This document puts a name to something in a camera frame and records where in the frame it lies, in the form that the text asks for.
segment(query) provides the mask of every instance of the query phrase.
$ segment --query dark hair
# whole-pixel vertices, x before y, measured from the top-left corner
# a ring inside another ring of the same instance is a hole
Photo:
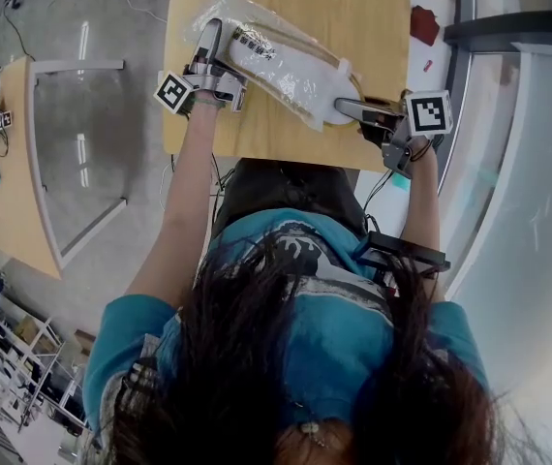
[[[179,312],[176,375],[126,377],[104,431],[108,462],[274,462],[300,280],[276,250],[267,235],[243,260],[225,263],[222,249],[209,255]],[[404,260],[391,269],[398,296],[386,289],[384,297],[393,349],[356,402],[351,456],[358,464],[500,463],[493,399],[463,365],[429,349],[422,279]]]

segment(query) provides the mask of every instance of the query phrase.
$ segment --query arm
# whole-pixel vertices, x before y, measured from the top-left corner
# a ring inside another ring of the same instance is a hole
[[[401,235],[406,241],[433,250],[440,250],[440,202],[438,199],[438,159],[433,148],[412,162],[410,206]],[[424,289],[433,301],[443,301],[437,280],[425,279]]]
[[[196,98],[214,101],[211,93]],[[193,286],[209,213],[211,153],[219,108],[196,103],[169,187],[160,233],[127,295],[155,296],[181,306]]]

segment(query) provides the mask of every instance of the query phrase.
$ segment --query black cable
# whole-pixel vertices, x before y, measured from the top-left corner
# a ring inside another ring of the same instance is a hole
[[[375,183],[375,186],[373,186],[373,188],[371,189],[371,193],[369,193],[369,196],[366,199],[366,203],[362,207],[362,210],[364,211],[365,214],[366,214],[366,209],[369,206],[369,203],[371,202],[371,200],[382,190],[383,186],[385,186],[385,184],[388,182],[388,180],[390,179],[390,177],[392,177],[393,174],[394,174],[394,171],[389,170],[382,176],[382,178],[377,183]]]
[[[444,142],[444,135],[437,135],[433,138],[433,147],[437,150]]]
[[[35,62],[35,57],[31,55],[28,51],[26,51],[26,48],[24,47],[24,42],[22,41],[22,35],[20,35],[20,32],[15,27],[15,24],[12,23],[12,20],[7,17],[7,14],[5,13],[5,9],[7,9],[7,6],[3,7],[3,16],[5,16],[5,19],[7,22],[11,24],[11,26],[14,28],[15,33],[17,34],[17,38],[20,40],[20,46],[22,47],[22,51],[24,52],[24,55],[27,55]]]
[[[431,140],[428,140],[427,144],[425,144],[423,148],[420,148],[420,150],[418,150],[418,152],[415,153],[415,155],[412,155],[412,158],[410,159],[410,161],[411,162],[417,162],[422,157],[424,157],[426,155],[426,153],[429,151],[429,148],[431,148],[432,144],[433,144],[433,142]]]
[[[5,128],[1,129],[2,131],[0,131],[0,139],[5,143],[5,153],[3,153],[2,155],[0,154],[0,158],[5,158],[9,154],[9,138],[7,136]]]
[[[211,209],[211,227],[214,227],[216,223],[216,210],[218,209],[218,199],[220,198],[220,187],[218,187],[218,192],[216,193],[216,200],[214,201],[214,207]]]
[[[216,156],[212,153],[211,160],[214,163],[214,169],[216,170],[216,177],[218,177],[218,186],[222,188],[222,178],[220,177],[220,170],[218,169],[218,162],[216,162]]]
[[[226,187],[226,186],[227,186],[227,184],[229,183],[230,179],[232,178],[234,172],[235,172],[235,168],[232,168],[232,169],[229,170],[229,172],[227,172],[227,173],[225,174],[225,176],[222,178],[222,185],[223,185],[223,187]]]
[[[369,232],[369,221],[373,223],[373,227],[375,228],[375,231],[380,231],[380,226],[378,225],[377,221],[375,220],[375,217],[373,217],[370,213],[367,213],[364,216],[364,226],[366,227],[366,231]]]

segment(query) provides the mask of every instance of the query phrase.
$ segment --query curved wooden desk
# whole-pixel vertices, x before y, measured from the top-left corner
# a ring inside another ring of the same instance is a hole
[[[0,157],[0,250],[57,279],[69,260],[126,206],[126,201],[119,199],[68,246],[59,248],[40,177],[33,92],[36,74],[86,69],[123,69],[123,61],[32,62],[23,57],[0,73],[1,107],[14,117],[12,127],[7,129],[9,153]]]
[[[205,0],[170,0],[165,71],[181,73],[196,44],[183,42],[183,29]],[[317,38],[362,75],[369,97],[398,100],[405,88],[410,0],[254,0]],[[164,147],[178,153],[187,121],[163,109]],[[243,110],[221,112],[214,153],[221,156],[288,160],[383,171],[379,148],[356,131],[308,128],[267,93],[251,84]]]

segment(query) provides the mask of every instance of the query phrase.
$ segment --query concrete floor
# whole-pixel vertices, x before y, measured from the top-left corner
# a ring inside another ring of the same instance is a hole
[[[62,281],[0,254],[11,289],[25,306],[53,315],[62,332],[96,333],[104,307],[127,288],[162,218],[160,185],[169,155],[162,146],[161,107],[152,94],[162,69],[166,25],[133,11],[126,0],[21,1],[7,14],[36,59],[78,59],[86,42],[84,58],[126,61],[118,73],[40,79],[35,123],[48,210],[61,247],[112,199],[124,196],[128,207],[78,253]],[[169,0],[131,1],[167,16]],[[15,31],[0,15],[0,66],[21,55]],[[78,159],[78,135],[84,135],[85,164]],[[220,160],[221,173],[233,162]],[[165,194],[169,180],[168,170]]]

